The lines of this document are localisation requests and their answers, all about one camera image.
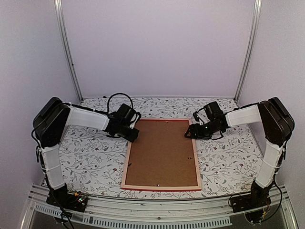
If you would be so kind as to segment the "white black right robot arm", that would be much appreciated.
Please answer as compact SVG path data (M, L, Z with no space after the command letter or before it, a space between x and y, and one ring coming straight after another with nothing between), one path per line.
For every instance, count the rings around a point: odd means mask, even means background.
M190 124L184 136L189 139L211 140L214 133L223 134L227 129L241 125L260 124L265 139L262 165L254 186L267 189L285 159L287 143L295 128L295 121L278 97L260 101L224 112L214 101L203 110L208 118L204 122L195 111L196 123Z

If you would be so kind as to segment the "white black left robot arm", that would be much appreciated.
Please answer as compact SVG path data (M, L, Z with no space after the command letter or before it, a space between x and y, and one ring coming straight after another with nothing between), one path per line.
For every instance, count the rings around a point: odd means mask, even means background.
M110 138L123 138L134 142L139 135L136 124L140 112L133 105L121 104L117 111L96 110L81 105L65 103L52 97L35 116L31 137L37 144L37 160L49 189L54 191L52 199L60 207L67 207L71 197L62 190L66 187L63 178L60 148L66 138L76 129L104 132Z

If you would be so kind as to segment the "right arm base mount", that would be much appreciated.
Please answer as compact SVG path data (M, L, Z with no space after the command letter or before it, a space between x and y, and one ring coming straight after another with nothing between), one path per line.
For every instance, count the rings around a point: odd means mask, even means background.
M246 220L251 224L260 224L270 220L278 212L283 200L283 192L276 183L275 177L276 175L273 176L272 183L266 188L261 188L256 184L255 181L253 181L250 194L231 195L228 200L228 205L232 208L233 213L261 208L260 210L246 213ZM269 191L273 186L275 186L280 192L280 202L277 205L276 210L267 217L271 210L271 198L269 196Z

